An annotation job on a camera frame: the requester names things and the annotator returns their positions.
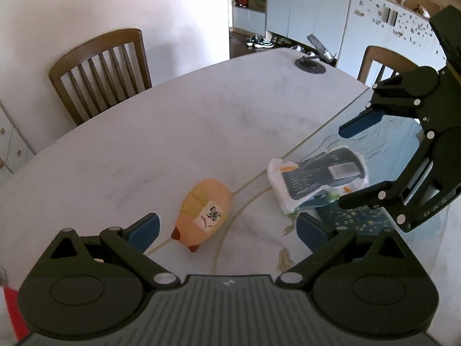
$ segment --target pig figurine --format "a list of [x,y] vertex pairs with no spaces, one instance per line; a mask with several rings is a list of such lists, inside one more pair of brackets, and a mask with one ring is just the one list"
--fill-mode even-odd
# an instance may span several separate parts
[[224,223],[232,198],[231,191],[217,179],[199,182],[183,200],[171,239],[196,252]]

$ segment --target wooden floor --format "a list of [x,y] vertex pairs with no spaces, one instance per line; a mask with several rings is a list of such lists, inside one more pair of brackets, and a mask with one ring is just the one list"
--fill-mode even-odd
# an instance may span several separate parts
[[249,47],[246,45],[245,41],[247,36],[241,35],[239,33],[229,32],[229,48],[231,58],[240,57],[246,54],[263,52],[265,50],[271,50],[273,48],[280,48],[281,45],[274,45],[273,48],[254,48],[253,46]]

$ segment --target snack package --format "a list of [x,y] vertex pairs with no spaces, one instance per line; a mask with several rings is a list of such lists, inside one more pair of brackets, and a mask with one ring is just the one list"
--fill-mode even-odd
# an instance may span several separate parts
[[171,238],[197,251],[226,220],[232,198],[232,192],[217,179],[199,182],[183,200]]
[[347,146],[322,152],[300,163],[272,159],[267,177],[284,214],[316,208],[368,185],[365,160]]

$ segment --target brown chair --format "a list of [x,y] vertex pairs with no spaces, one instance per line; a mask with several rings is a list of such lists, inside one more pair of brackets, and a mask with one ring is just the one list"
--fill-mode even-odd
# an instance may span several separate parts
[[366,82],[373,61],[382,64],[381,69],[379,70],[379,73],[374,83],[381,81],[386,67],[391,68],[393,70],[392,76],[395,76],[397,73],[401,74],[409,72],[418,67],[418,65],[411,62],[406,57],[398,53],[395,53],[393,50],[376,46],[369,46],[365,50],[362,66],[360,67],[359,76],[357,78],[358,80],[360,80],[360,82]]
[[[131,86],[133,87],[134,94],[138,94],[143,90],[139,89],[137,86],[137,82],[135,79],[135,74],[133,72],[133,68],[131,66],[130,58],[128,56],[128,52],[126,50],[125,44],[133,43],[135,48],[135,54],[137,57],[139,70],[142,78],[142,83],[144,85],[144,89],[149,89],[152,87],[152,83],[150,80],[149,69],[146,60],[146,53],[144,50],[144,44],[142,42],[142,34],[141,30],[139,29],[122,29],[117,31],[112,31],[109,33],[105,33],[97,38],[91,39],[86,43],[81,44],[77,48],[74,48],[69,53],[64,55],[50,70],[49,77],[51,83],[53,84],[56,92],[58,93],[59,97],[61,98],[62,102],[64,103],[66,109],[72,116],[73,120],[77,125],[81,125],[84,123],[84,117],[78,111],[74,101],[70,97],[66,87],[63,83],[63,76],[65,74],[68,75],[70,79],[70,84],[72,85],[72,89],[76,94],[76,101],[77,99],[80,101],[83,109],[88,114],[88,118],[92,118],[90,108],[88,106],[87,101],[88,98],[85,98],[78,82],[73,74],[72,70],[77,68],[78,73],[80,75],[81,82],[83,82],[87,95],[91,99],[91,102],[94,105],[94,110],[97,111],[96,114],[101,113],[103,109],[112,107],[111,103],[109,102],[108,98],[108,90],[107,87],[104,87],[103,82],[101,81],[101,76],[99,72],[102,72],[104,75],[105,82],[109,86],[110,92],[114,97],[115,103],[118,104],[124,99],[130,97],[130,93],[128,91],[128,83],[126,82],[126,76],[124,73],[128,73],[128,78],[130,79]],[[121,66],[118,63],[117,56],[115,54],[114,48],[119,47],[121,50],[120,57],[123,58],[125,68],[122,71]],[[107,65],[107,61],[104,56],[104,52],[108,52],[110,62],[112,64],[112,75],[111,71],[109,70],[109,66]],[[99,58],[99,70],[93,61],[93,57],[98,56]],[[84,66],[85,61],[88,61],[88,66],[93,77],[93,85],[96,85],[98,88],[100,98],[99,101],[101,102],[101,98],[104,101],[105,107],[103,109],[98,103],[98,99],[95,94],[94,87],[91,86],[91,82],[88,79],[88,76],[85,72]],[[116,75],[118,79],[119,85],[116,85],[113,80],[113,75]],[[117,88],[123,91],[124,99],[121,99],[120,92],[117,91]]]

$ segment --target chinese character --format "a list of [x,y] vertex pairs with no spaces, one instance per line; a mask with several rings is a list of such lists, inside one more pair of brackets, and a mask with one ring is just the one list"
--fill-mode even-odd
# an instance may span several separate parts
[[211,219],[213,222],[216,222],[218,217],[221,217],[221,214],[216,210],[215,206],[212,206],[210,208],[210,213],[207,215],[209,219]]

